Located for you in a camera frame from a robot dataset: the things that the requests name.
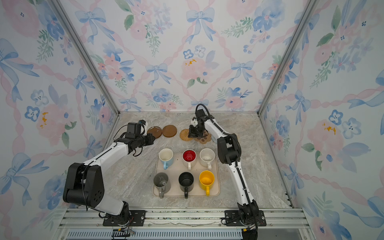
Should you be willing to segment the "cork paw print coaster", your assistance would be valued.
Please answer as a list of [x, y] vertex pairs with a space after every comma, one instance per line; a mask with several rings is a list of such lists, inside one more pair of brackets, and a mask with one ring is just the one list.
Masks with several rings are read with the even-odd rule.
[[194, 140], [200, 144], [206, 144], [212, 140], [212, 135], [209, 134], [207, 131], [204, 131], [202, 137], [194, 138]]

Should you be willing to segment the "dark wooden coaster white marks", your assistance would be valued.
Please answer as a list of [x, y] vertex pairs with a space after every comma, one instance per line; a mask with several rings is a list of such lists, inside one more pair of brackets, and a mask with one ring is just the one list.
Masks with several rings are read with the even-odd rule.
[[153, 126], [147, 130], [147, 134], [152, 134], [156, 139], [158, 139], [163, 134], [163, 130], [158, 126]]

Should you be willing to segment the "rattan woven round coaster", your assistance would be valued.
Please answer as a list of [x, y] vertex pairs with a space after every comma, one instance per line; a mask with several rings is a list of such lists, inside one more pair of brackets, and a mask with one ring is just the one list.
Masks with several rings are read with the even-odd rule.
[[189, 129], [184, 129], [180, 132], [180, 139], [185, 142], [192, 141], [193, 138], [189, 137]]

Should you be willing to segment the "plain brown wooden coaster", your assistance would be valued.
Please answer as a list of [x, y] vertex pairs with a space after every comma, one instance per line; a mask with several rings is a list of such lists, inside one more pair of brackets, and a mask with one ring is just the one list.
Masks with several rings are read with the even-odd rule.
[[172, 138], [177, 134], [178, 130], [174, 125], [167, 125], [162, 129], [162, 134], [166, 138]]

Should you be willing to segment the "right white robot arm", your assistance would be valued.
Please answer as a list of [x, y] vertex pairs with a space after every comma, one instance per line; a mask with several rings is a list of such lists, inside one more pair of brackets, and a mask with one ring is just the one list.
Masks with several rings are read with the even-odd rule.
[[218, 158], [231, 174], [238, 196], [239, 216], [245, 226], [257, 225], [260, 210], [251, 194], [241, 164], [242, 148], [236, 134], [221, 127], [204, 104], [198, 104], [189, 126], [189, 138], [202, 138], [204, 132], [217, 141]]

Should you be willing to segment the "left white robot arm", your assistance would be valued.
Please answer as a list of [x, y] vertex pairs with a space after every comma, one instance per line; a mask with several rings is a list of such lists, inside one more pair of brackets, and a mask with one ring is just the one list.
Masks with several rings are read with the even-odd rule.
[[129, 204], [105, 193], [104, 173], [121, 158], [154, 144], [155, 137], [147, 133], [147, 122], [128, 123], [127, 130], [100, 154], [68, 168], [63, 200], [104, 213], [104, 218], [118, 226], [133, 219]]

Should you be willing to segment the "light blue mug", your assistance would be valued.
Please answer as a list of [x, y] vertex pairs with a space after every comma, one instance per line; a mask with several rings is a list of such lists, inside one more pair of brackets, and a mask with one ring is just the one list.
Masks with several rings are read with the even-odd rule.
[[159, 160], [164, 170], [167, 170], [174, 163], [174, 152], [171, 149], [162, 149], [159, 152]]

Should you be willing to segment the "white mug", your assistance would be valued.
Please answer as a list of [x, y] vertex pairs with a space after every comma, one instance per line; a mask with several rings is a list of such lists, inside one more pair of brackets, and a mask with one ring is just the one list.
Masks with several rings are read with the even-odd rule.
[[203, 149], [200, 151], [200, 164], [207, 168], [209, 171], [212, 170], [213, 162], [216, 160], [215, 152], [211, 149]]

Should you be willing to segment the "red mug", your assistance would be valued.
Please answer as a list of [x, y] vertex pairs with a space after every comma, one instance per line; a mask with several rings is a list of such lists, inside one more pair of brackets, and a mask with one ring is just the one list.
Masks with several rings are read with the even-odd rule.
[[197, 153], [194, 150], [185, 150], [182, 155], [183, 165], [191, 171], [197, 163]]

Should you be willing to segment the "grey mug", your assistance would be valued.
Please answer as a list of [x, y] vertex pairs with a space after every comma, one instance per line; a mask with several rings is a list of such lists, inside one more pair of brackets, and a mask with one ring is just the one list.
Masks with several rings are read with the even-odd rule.
[[166, 173], [158, 173], [154, 177], [154, 187], [158, 191], [159, 198], [163, 199], [165, 194], [171, 189], [171, 182]]

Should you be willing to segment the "beige serving tray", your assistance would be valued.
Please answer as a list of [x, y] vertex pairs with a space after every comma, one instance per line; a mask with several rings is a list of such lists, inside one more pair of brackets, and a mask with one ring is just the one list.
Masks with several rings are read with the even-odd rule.
[[152, 186], [153, 195], [161, 199], [216, 197], [221, 192], [218, 161], [204, 166], [197, 155], [188, 163], [182, 153], [174, 153], [167, 162], [158, 159]]

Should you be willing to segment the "yellow mug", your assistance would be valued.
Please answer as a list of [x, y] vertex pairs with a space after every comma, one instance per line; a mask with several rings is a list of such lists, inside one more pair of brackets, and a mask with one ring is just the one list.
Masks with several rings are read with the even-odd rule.
[[199, 175], [200, 188], [205, 191], [206, 196], [210, 196], [212, 186], [215, 182], [215, 176], [211, 171], [203, 171]]

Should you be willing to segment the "black mug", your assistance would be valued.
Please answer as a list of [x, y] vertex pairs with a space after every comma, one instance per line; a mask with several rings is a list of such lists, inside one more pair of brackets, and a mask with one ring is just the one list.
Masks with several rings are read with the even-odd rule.
[[188, 199], [189, 193], [194, 188], [194, 176], [189, 172], [183, 172], [180, 174], [178, 181], [185, 199]]

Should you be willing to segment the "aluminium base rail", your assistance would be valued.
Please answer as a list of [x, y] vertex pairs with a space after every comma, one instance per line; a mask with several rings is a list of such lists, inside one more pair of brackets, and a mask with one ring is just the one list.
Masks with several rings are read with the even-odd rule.
[[313, 240], [302, 209], [263, 209], [257, 233], [235, 220], [235, 209], [133, 208], [144, 218], [123, 230], [107, 227], [95, 211], [68, 209], [55, 240]]

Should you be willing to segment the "aluminium corner frame post left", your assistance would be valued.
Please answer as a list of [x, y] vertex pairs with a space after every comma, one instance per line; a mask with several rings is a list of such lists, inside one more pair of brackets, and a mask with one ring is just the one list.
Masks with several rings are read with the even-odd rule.
[[115, 101], [113, 100], [110, 92], [108, 91], [106, 84], [101, 79], [97, 71], [97, 68], [92, 61], [90, 54], [88, 53], [85, 45], [81, 41], [81, 38], [77, 33], [73, 23], [71, 22], [68, 14], [66, 13], [63, 5], [61, 4], [60, 1], [57, 1], [57, 0], [48, 1], [48, 4], [52, 8], [53, 12], [57, 15], [60, 23], [63, 25], [66, 32], [71, 37], [71, 40], [73, 41], [77, 52], [80, 54], [81, 60], [84, 62], [85, 66], [90, 71], [92, 77], [96, 81], [96, 84], [101, 89], [102, 94], [105, 96], [107, 102], [112, 107], [113, 112], [118, 116], [120, 114], [120, 111], [118, 110]]

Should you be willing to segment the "aluminium corner frame post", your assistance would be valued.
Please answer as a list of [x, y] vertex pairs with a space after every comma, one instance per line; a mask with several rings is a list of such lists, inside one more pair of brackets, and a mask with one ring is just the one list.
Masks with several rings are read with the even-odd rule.
[[66, 13], [63, 5], [61, 4], [60, 1], [57, 1], [57, 0], [48, 1], [48, 4], [52, 8], [53, 12], [57, 15], [60, 23], [63, 25], [66, 32], [71, 37], [71, 40], [73, 41], [77, 52], [80, 54], [81, 60], [84, 62], [85, 66], [90, 71], [92, 77], [96, 81], [96, 84], [101, 89], [102, 94], [105, 96], [107, 102], [112, 107], [113, 112], [118, 116], [120, 114], [120, 111], [118, 110], [115, 101], [113, 100], [110, 92], [108, 91], [106, 84], [101, 79], [97, 71], [97, 68], [92, 61], [90, 54], [88, 53], [85, 45], [81, 41], [81, 38], [77, 33], [73, 23], [71, 22], [68, 14]]
[[258, 117], [261, 117], [263, 112], [266, 110], [267, 105], [269, 103], [269, 100], [274, 92], [275, 87], [280, 81], [280, 77], [283, 75], [283, 71], [285, 70], [286, 66], [288, 65], [292, 55], [294, 54], [294, 51], [296, 50], [296, 47], [298, 45], [298, 41], [300, 40], [301, 36], [303, 35], [303, 32], [305, 30], [305, 27], [308, 25], [310, 18], [313, 15], [313, 12], [316, 8], [316, 5], [318, 4], [318, 1], [316, 0], [310, 0], [308, 1], [307, 6], [304, 8], [303, 15], [300, 18], [299, 24], [297, 28], [294, 31], [294, 34], [292, 36], [291, 42], [288, 44], [286, 51], [283, 54], [283, 58], [281, 61], [280, 66], [277, 69], [277, 72], [274, 76], [274, 78], [271, 81], [271, 84], [269, 85], [266, 95], [262, 101], [262, 104], [260, 106], [260, 109], [258, 111]]

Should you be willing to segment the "aluminium corner frame post right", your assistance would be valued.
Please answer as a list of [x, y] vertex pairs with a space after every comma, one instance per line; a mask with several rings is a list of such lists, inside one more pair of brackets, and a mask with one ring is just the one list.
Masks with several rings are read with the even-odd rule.
[[303, 15], [300, 18], [299, 24], [297, 28], [294, 31], [294, 34], [292, 36], [291, 42], [288, 44], [286, 51], [283, 54], [283, 58], [281, 61], [280, 66], [277, 69], [277, 72], [274, 76], [274, 78], [271, 81], [271, 84], [269, 85], [266, 95], [262, 101], [262, 104], [260, 106], [260, 109], [258, 111], [258, 117], [261, 117], [263, 112], [266, 110], [267, 105], [269, 103], [269, 100], [274, 92], [275, 87], [280, 81], [280, 77], [283, 75], [283, 71], [285, 70], [286, 66], [288, 65], [292, 55], [294, 54], [294, 51], [296, 50], [296, 47], [298, 45], [298, 41], [300, 40], [301, 36], [303, 35], [303, 32], [305, 30], [305, 27], [308, 25], [310, 18], [313, 15], [313, 12], [316, 8], [316, 5], [318, 4], [318, 1], [316, 0], [310, 0], [308, 1], [307, 6], [304, 8]]

